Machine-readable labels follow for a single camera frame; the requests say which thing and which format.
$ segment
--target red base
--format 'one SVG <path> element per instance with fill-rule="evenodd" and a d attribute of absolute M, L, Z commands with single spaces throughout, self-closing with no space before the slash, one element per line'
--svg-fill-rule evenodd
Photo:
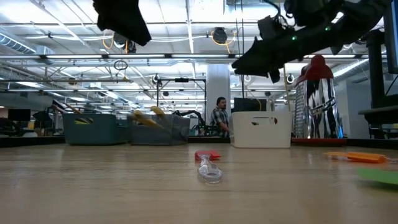
<path fill-rule="evenodd" d="M 293 144 L 301 144 L 306 146 L 344 146 L 347 139 L 304 139 L 292 138 Z"/>

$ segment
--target red lid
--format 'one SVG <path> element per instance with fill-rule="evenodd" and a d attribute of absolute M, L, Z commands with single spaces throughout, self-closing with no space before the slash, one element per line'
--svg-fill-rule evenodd
<path fill-rule="evenodd" d="M 301 76 L 296 79 L 297 86 L 304 80 L 320 80 L 322 78 L 333 78 L 333 72 L 326 65 L 325 58 L 322 55 L 316 55 L 311 58 L 311 62 L 303 67 Z"/>

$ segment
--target white column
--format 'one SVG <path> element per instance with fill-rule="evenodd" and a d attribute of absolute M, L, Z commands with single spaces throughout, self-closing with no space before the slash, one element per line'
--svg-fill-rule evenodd
<path fill-rule="evenodd" d="M 206 104 L 206 122 L 210 124 L 211 112 L 216 107 L 217 98 L 225 97 L 228 115 L 231 115 L 231 89 L 230 89 L 230 71 L 228 64 L 210 64 L 207 65 L 207 104 Z"/>

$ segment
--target orange object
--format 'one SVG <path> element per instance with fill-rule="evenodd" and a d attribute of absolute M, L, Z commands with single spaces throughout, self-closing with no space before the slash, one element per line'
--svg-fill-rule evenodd
<path fill-rule="evenodd" d="M 363 153 L 363 152 L 349 152 L 347 158 L 356 162 L 370 162 L 370 163 L 385 163 L 387 158 L 385 155 Z"/>
<path fill-rule="evenodd" d="M 367 162 L 367 163 L 385 163 L 387 157 L 381 154 L 364 153 L 364 152 L 327 152 L 328 156 L 337 159 L 339 157 L 347 158 L 355 162 Z"/>

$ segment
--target workbench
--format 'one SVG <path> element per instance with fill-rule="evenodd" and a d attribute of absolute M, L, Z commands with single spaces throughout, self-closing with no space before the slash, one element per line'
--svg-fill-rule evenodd
<path fill-rule="evenodd" d="M 197 150 L 217 150 L 219 185 L 198 178 Z M 398 189 L 361 180 L 356 168 L 392 164 L 329 161 L 345 147 L 235 149 L 67 146 L 0 150 L 1 223 L 397 223 Z"/>

